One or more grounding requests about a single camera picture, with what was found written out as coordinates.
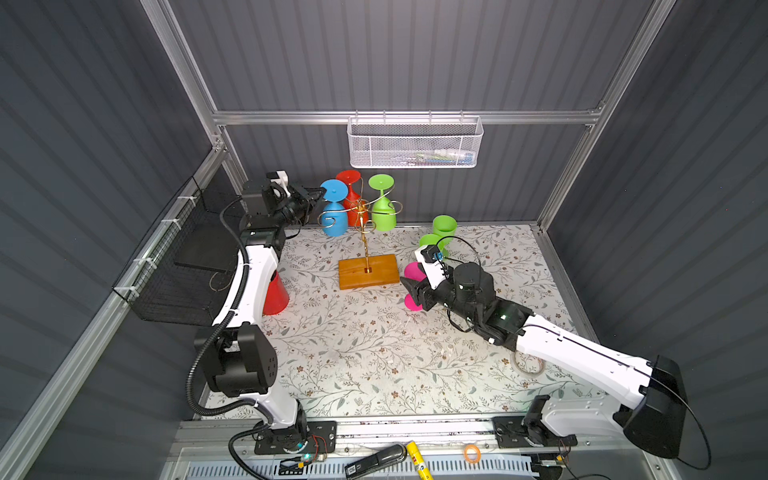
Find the blue wine glass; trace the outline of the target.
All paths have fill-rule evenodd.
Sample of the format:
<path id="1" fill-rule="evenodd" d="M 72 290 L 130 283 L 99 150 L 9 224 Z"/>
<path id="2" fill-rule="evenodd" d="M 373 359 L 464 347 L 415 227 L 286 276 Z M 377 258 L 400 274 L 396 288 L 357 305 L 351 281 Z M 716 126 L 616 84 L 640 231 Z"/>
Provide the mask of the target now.
<path id="1" fill-rule="evenodd" d="M 329 237 L 340 237 L 348 229 L 348 216 L 343 201 L 347 198 L 348 187 L 337 179 L 329 179 L 321 184 L 325 189 L 323 199 L 326 205 L 319 216 L 319 224 Z"/>

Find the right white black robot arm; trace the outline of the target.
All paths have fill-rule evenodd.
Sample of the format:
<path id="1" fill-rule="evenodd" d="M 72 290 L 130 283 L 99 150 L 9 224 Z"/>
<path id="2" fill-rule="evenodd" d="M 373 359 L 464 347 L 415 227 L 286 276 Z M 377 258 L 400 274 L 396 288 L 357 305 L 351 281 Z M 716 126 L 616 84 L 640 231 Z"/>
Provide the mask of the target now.
<path id="1" fill-rule="evenodd" d="M 551 405 L 546 395 L 531 405 L 524 427 L 539 445 L 569 436 L 622 431 L 636 447 L 661 458 L 680 453 L 687 409 L 679 365 L 650 361 L 609 349 L 573 334 L 533 310 L 496 294 L 494 281 L 474 262 L 455 268 L 420 265 L 421 280 L 402 277 L 424 310 L 445 307 L 488 343 L 563 368 L 603 392 L 596 401 Z"/>

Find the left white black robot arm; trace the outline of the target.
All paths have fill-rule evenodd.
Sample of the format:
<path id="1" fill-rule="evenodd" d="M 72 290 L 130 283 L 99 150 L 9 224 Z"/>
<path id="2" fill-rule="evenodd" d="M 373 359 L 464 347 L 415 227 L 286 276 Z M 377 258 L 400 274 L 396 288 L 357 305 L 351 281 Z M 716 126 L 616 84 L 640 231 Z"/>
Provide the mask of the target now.
<path id="1" fill-rule="evenodd" d="M 277 382 L 277 352 L 259 323 L 277 268 L 286 228 L 303 227 L 324 188 L 293 186 L 283 171 L 260 186 L 246 183 L 246 215 L 238 228 L 223 226 L 237 247 L 235 273 L 223 307 L 195 337 L 196 356 L 185 381 L 190 409 L 204 417 L 252 407 L 265 418 L 265 437 L 298 451 L 310 435 L 301 403 Z"/>

